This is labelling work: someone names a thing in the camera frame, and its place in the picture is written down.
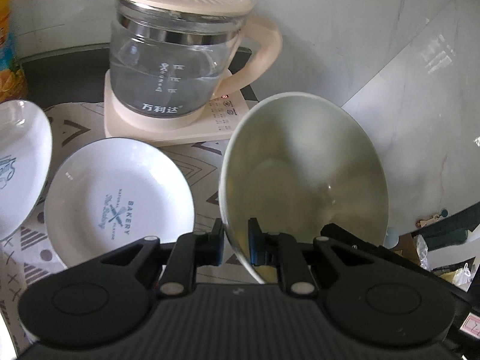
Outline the white sweet plate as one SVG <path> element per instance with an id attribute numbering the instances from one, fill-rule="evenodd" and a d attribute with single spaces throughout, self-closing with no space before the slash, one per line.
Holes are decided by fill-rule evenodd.
<path id="1" fill-rule="evenodd" d="M 36 104 L 1 104 L 1 239 L 11 236 L 36 206 L 47 180 L 53 137 Z"/>

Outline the glass electric kettle cream lid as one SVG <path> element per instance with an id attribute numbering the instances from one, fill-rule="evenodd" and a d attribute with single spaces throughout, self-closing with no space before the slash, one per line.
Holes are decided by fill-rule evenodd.
<path id="1" fill-rule="evenodd" d="M 252 0 L 115 0 L 110 82 L 122 106 L 173 119 L 261 77 L 281 52 Z"/>

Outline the white bowl yellow outside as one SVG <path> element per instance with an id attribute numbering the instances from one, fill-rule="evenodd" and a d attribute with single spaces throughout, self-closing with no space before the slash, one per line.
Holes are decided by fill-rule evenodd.
<path id="1" fill-rule="evenodd" d="M 342 108 L 302 92 L 275 94 L 242 118 L 224 154 L 220 216 L 238 261 L 255 281 L 276 281 L 250 261 L 248 221 L 310 242 L 326 224 L 382 245 L 389 198 L 367 133 Z"/>

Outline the orange juice bottle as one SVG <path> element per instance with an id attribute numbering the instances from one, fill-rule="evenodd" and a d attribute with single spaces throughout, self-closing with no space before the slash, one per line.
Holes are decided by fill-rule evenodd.
<path id="1" fill-rule="evenodd" d="M 11 31 L 11 0 L 1 0 L 1 76 L 0 101 L 26 99 L 28 85 L 24 69 L 16 53 L 15 39 Z"/>

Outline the small white bakery plate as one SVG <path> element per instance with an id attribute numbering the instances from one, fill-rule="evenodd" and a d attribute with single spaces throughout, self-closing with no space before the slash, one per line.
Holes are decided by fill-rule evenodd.
<path id="1" fill-rule="evenodd" d="M 163 243 L 194 229 L 181 170 L 159 149 L 128 138 L 92 142 L 55 173 L 45 202 L 49 241 L 74 267 L 141 238 Z"/>

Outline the cream kettle base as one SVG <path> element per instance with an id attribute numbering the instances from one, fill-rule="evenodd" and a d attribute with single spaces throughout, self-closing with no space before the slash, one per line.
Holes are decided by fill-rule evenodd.
<path id="1" fill-rule="evenodd" d="M 194 113 L 174 119 L 140 115 L 127 109 L 113 94 L 105 75 L 104 131 L 107 137 L 128 137 L 159 147 L 229 139 L 249 111 L 242 93 L 210 100 Z"/>

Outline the patterned white table mat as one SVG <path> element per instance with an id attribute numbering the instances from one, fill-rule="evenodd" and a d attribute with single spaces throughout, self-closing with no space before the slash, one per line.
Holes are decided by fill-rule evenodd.
<path id="1" fill-rule="evenodd" d="M 104 138 L 103 105 L 64 103 L 46 110 L 53 134 L 50 170 L 56 172 L 76 150 Z M 219 217 L 218 180 L 227 141 L 174 145 L 163 152 L 181 169 L 193 193 L 196 229 L 210 229 Z M 29 347 L 18 317 L 18 299 L 30 285 L 64 269 L 44 225 L 44 204 L 39 202 L 22 226 L 1 242 L 1 322 L 16 353 Z M 230 245 L 219 267 L 201 267 L 197 280 L 208 283 L 252 283 L 254 278 L 238 261 Z"/>

